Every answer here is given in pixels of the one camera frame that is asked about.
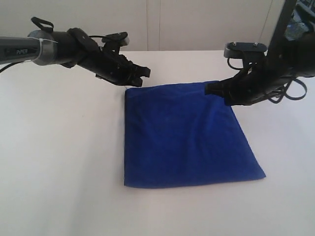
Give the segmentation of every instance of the blue cloth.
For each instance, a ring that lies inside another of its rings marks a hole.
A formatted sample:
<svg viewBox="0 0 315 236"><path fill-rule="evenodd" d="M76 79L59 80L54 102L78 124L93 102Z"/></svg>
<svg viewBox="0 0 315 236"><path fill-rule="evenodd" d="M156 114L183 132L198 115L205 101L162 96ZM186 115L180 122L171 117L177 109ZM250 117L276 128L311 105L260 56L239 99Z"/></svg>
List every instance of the blue cloth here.
<svg viewBox="0 0 315 236"><path fill-rule="evenodd" d="M125 94L125 185L168 188L266 175L223 99L204 83L130 88Z"/></svg>

